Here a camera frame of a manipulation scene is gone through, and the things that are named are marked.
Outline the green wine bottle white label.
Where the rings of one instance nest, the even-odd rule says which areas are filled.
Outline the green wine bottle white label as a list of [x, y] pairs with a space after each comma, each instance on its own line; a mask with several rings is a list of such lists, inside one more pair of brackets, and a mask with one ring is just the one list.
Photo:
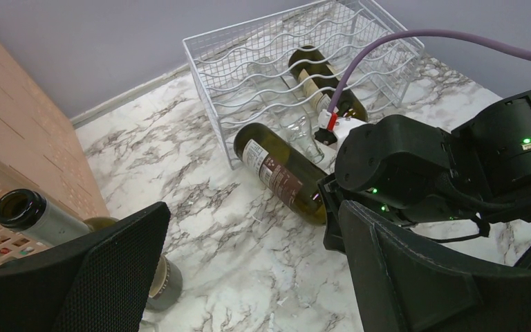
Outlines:
[[[339, 84], [338, 71], [316, 50], [314, 46], [303, 46], [288, 60], [291, 75], [301, 85], [309, 103], [316, 111], [327, 110]], [[360, 100], [350, 89], [344, 89], [333, 110], [339, 117], [368, 120], [368, 113]]]

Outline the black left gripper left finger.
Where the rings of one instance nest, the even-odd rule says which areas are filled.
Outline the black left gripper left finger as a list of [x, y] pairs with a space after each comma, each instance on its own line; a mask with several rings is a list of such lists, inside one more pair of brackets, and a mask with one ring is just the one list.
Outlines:
[[146, 299], [94, 285], [98, 254], [50, 248], [0, 266], [0, 331], [137, 331]]

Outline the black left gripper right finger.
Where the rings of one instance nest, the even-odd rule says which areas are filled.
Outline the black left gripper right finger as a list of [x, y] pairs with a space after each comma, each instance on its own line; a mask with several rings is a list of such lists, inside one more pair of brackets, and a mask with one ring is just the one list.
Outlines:
[[365, 331], [531, 331], [531, 270], [444, 247], [354, 201], [339, 226]]

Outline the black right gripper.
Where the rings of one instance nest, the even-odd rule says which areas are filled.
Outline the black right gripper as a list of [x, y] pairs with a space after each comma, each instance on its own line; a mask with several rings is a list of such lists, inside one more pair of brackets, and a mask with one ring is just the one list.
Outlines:
[[355, 201], [403, 227], [458, 218], [458, 202], [436, 187], [451, 165], [446, 133], [405, 116], [350, 131], [335, 170], [318, 182], [326, 208], [325, 249], [344, 252], [339, 207]]

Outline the green bottle dark red label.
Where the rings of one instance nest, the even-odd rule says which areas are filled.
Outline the green bottle dark red label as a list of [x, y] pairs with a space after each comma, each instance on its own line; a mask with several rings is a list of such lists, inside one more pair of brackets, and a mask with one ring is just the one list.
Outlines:
[[326, 209], [317, 182], [327, 173], [261, 123], [244, 126], [234, 152], [272, 193], [312, 225], [326, 224]]

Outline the clear glass wine bottle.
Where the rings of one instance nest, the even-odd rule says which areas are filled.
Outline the clear glass wine bottle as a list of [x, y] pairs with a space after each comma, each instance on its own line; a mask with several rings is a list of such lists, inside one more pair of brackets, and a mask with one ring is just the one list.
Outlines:
[[262, 57], [257, 63], [248, 64], [246, 71], [258, 93], [257, 100], [276, 121], [283, 138], [309, 161], [315, 164], [323, 161], [324, 153], [313, 138], [309, 112], [270, 58]]

